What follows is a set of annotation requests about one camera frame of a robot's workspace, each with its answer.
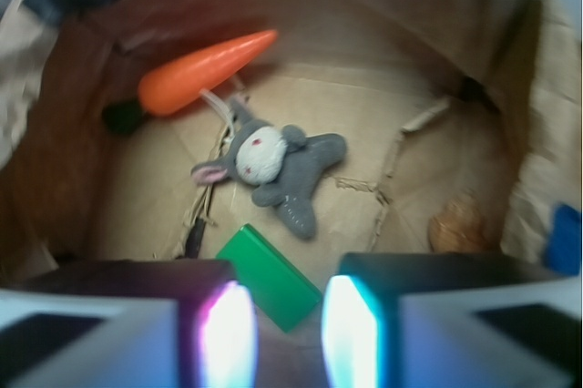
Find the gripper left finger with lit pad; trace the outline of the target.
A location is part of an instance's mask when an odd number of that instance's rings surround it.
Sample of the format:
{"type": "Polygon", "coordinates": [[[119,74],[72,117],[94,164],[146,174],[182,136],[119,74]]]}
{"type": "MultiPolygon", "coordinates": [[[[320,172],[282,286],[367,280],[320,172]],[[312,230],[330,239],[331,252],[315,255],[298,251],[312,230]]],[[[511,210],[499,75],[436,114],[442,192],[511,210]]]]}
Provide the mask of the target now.
{"type": "Polygon", "coordinates": [[[225,260],[80,261],[1,291],[4,387],[251,387],[258,328],[225,260]]]}

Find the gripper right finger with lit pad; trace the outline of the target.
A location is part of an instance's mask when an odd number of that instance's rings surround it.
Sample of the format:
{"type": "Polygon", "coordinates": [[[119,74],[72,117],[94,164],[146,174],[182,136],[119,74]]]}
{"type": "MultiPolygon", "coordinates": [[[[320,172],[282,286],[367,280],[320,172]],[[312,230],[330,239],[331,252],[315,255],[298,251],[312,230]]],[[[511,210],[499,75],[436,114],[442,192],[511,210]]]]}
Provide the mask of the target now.
{"type": "Polygon", "coordinates": [[[321,342],[331,387],[579,387],[581,281],[502,254],[349,253],[321,342]]]}

